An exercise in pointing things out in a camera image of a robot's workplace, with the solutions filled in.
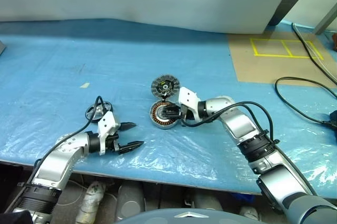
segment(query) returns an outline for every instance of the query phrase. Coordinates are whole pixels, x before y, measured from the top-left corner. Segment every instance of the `cardboard sheet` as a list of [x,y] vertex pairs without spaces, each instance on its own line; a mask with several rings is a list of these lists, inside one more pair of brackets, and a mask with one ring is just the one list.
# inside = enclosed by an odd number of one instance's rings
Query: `cardboard sheet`
[[[310,33],[303,33],[302,36],[315,51],[315,54],[312,53],[315,60],[320,60],[336,76],[337,62],[318,38]],[[335,87],[311,62],[302,43],[292,32],[266,31],[261,35],[229,35],[228,38],[238,81],[274,83],[280,77],[292,76],[316,80],[328,87]],[[299,81],[283,83],[311,85]]]

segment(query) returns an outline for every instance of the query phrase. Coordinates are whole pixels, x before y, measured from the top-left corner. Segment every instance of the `silver robot arm segment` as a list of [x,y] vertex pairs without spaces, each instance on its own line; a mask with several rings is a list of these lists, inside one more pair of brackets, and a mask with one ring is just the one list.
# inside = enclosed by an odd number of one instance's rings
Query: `silver robot arm segment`
[[26,189],[13,212],[28,210],[34,224],[50,223],[54,207],[76,162],[89,153],[99,152],[103,155],[106,149],[110,149],[122,154],[139,147],[143,142],[130,142],[124,146],[117,143],[117,130],[128,130],[134,126],[133,123],[120,124],[113,113],[107,111],[98,122],[98,133],[88,131],[65,140],[45,158],[32,181],[23,185]]
[[[235,102],[227,96],[200,101],[196,93],[182,87],[179,103],[181,111],[191,110],[196,121],[200,122]],[[322,220],[324,223],[337,223],[337,207],[312,195],[299,173],[272,144],[267,131],[261,132],[236,107],[223,112],[218,120],[239,147],[250,168],[259,175],[257,184],[262,193],[274,208],[287,215],[291,223],[314,224],[322,223]]]

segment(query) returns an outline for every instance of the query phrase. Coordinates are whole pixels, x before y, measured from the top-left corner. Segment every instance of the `black power cable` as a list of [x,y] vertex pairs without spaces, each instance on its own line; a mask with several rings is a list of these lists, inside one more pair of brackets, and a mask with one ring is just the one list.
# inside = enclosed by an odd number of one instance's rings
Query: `black power cable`
[[297,113],[299,113],[300,115],[302,115],[303,117],[307,118],[308,120],[311,120],[315,123],[319,123],[319,124],[323,124],[325,126],[332,126],[331,122],[329,121],[324,121],[324,120],[317,120],[317,119],[314,119],[308,115],[306,115],[305,113],[303,113],[302,111],[300,111],[298,108],[294,107],[293,105],[291,105],[279,92],[279,89],[277,87],[278,83],[282,80],[297,80],[297,81],[306,81],[306,82],[311,82],[313,84],[316,84],[316,85],[319,85],[321,87],[323,87],[325,90],[327,90],[330,94],[332,94],[336,99],[337,99],[337,95],[330,89],[328,88],[327,86],[325,86],[324,84],[322,83],[319,83],[317,81],[314,81],[314,80],[311,80],[311,79],[306,79],[306,78],[297,78],[297,77],[282,77],[282,78],[279,78],[276,82],[275,82],[275,92],[276,94],[278,95],[278,97],[284,102],[286,103],[288,106],[290,106],[292,109],[294,109]]
[[[103,106],[103,113],[106,113],[106,108],[104,106],[104,102],[103,102],[103,99],[101,96],[98,96],[96,98],[96,101],[95,101],[95,104],[94,104],[94,111],[96,111],[96,108],[97,108],[97,104],[98,104],[98,101],[101,100],[101,104]],[[64,143],[65,141],[67,141],[68,139],[70,139],[71,137],[77,135],[78,133],[82,132],[84,129],[86,129],[87,126],[89,126],[89,124],[91,123],[91,121],[93,120],[94,118],[94,115],[95,115],[95,112],[93,112],[91,114],[91,117],[90,119],[88,120],[88,122],[82,127],[80,128],[79,130],[77,130],[76,132],[73,132],[72,134],[66,136],[64,139],[62,139],[61,141],[59,141],[57,144],[55,144],[40,160],[37,160],[34,164],[34,169],[33,169],[33,172],[31,174],[31,176],[28,178],[26,184],[29,184],[32,182],[32,180],[34,179],[34,176],[36,175],[37,171],[39,170],[41,164],[43,163],[43,161],[48,157],[48,155],[53,151],[55,150],[58,146],[60,146],[62,143]],[[19,197],[22,195],[22,193],[24,192],[24,190],[26,189],[26,186],[24,185],[21,189],[21,191],[16,195],[16,197],[13,199],[13,201],[11,202],[11,204],[7,207],[5,213],[11,211],[11,209],[13,208],[13,206],[16,204],[17,200],[19,199]]]
[[[273,147],[279,151],[279,153],[284,157],[285,160],[288,161],[288,163],[294,168],[294,170],[298,173],[298,175],[300,176],[300,178],[303,180],[303,182],[305,183],[305,185],[308,187],[308,189],[310,190],[310,192],[312,193],[312,195],[317,196],[316,191],[314,190],[314,188],[311,186],[311,184],[308,182],[308,180],[306,179],[306,177],[301,173],[301,171],[299,170],[299,168],[292,162],[292,160],[275,144],[274,141],[274,129],[273,129],[273,120],[270,116],[270,114],[268,113],[268,111],[259,103],[253,102],[253,101],[242,101],[242,102],[238,102],[235,103],[233,105],[227,106],[225,108],[220,109],[219,111],[215,112],[214,114],[208,116],[207,118],[205,118],[203,121],[199,122],[199,123],[195,123],[195,124],[189,124],[187,123],[184,119],[182,119],[182,123],[188,127],[197,127],[200,126],[204,123],[209,123],[211,121],[213,121],[214,119],[218,118],[218,116],[220,116],[222,113],[226,112],[227,110],[233,108],[233,107],[238,107],[238,106],[242,106],[242,107],[247,107],[246,104],[251,104],[254,106],[259,107],[266,115],[266,117],[268,118],[268,122],[269,122],[269,129],[270,129],[270,143],[273,145]],[[256,117],[253,114],[253,112],[248,109],[248,111],[250,112],[250,114],[252,115],[252,118],[255,122]],[[259,123],[257,123],[257,126],[259,127],[260,131],[262,131],[261,126],[259,125]]]
[[[253,101],[242,101],[242,102],[238,102],[238,103],[232,104],[230,106],[227,106],[225,108],[222,108],[219,111],[215,112],[214,114],[208,116],[207,118],[205,118],[204,120],[202,120],[199,123],[189,124],[189,123],[187,123],[183,119],[181,120],[181,122],[185,126],[188,126],[188,127],[197,127],[197,126],[200,126],[200,125],[202,125],[204,123],[210,123],[210,122],[212,122],[213,120],[217,119],[222,113],[226,112],[227,110],[229,110],[229,109],[231,109],[233,107],[244,107],[244,108],[247,108],[248,106],[246,106],[246,104],[251,104],[251,105],[257,106],[257,107],[259,107],[264,112],[264,114],[268,118],[270,138],[273,141],[274,140],[274,126],[273,126],[272,118],[271,118],[270,114],[268,113],[268,111],[262,105],[260,105],[259,103],[253,102]],[[253,112],[250,109],[248,109],[248,111],[252,115],[252,118],[253,118],[254,122],[257,122],[257,119],[256,119],[255,115],[253,114]],[[256,125],[259,127],[260,130],[262,129],[261,126],[260,126],[260,124],[258,122],[256,123]]]
[[307,52],[307,54],[309,55],[310,57],[310,60],[314,63],[314,65],[329,79],[331,80],[335,85],[337,85],[337,81],[331,77],[316,61],[315,59],[312,57],[309,49],[308,49],[308,46],[307,44],[305,43],[305,41],[303,40],[302,36],[299,34],[296,26],[294,23],[291,24],[291,28],[293,29],[293,31],[295,32],[296,36],[298,37],[298,39],[301,41],[305,51]]

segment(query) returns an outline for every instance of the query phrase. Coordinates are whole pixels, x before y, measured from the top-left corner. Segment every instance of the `yellow tape rectangle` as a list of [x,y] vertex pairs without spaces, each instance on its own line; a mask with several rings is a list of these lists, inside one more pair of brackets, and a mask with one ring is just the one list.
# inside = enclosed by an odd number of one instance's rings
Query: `yellow tape rectangle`
[[[254,41],[280,41],[283,45],[283,47],[285,48],[285,50],[287,51],[288,55],[279,55],[279,54],[261,54],[258,52],[257,47],[254,43]],[[252,48],[254,50],[254,55],[255,56],[260,56],[260,57],[287,57],[287,58],[309,58],[308,56],[297,56],[297,55],[293,55],[291,53],[291,50],[289,49],[289,47],[286,45],[286,42],[301,42],[299,40],[292,40],[292,39],[266,39],[266,38],[250,38],[250,42],[252,45]],[[314,46],[314,44],[312,43],[312,41],[305,41],[309,47],[311,47],[315,53],[319,56],[319,58],[321,60],[324,60],[323,56],[321,55],[321,53],[317,50],[317,48]]]

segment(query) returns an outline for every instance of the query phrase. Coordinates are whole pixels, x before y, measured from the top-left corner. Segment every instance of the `blue plastic sheet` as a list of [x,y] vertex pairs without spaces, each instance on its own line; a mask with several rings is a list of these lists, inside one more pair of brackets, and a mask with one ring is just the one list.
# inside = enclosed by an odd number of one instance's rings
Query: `blue plastic sheet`
[[[287,25],[277,29],[290,30]],[[85,110],[101,95],[120,121],[138,125],[121,132],[119,142],[145,144],[123,155],[92,154],[75,170],[258,193],[256,175],[220,122],[169,130],[152,125],[149,110],[157,98],[151,82],[169,73],[201,99],[228,95],[261,103],[274,120],[279,146],[319,195],[337,198],[333,131],[299,117],[279,100],[273,85],[238,82],[224,34],[83,20],[0,23],[0,40],[7,45],[0,55],[1,160],[32,165],[58,137],[86,123]],[[90,85],[80,88],[84,83]],[[280,91],[316,118],[328,119],[337,109],[336,101],[319,88],[281,85]],[[254,111],[268,128],[264,115]],[[88,130],[97,128],[90,125]]]

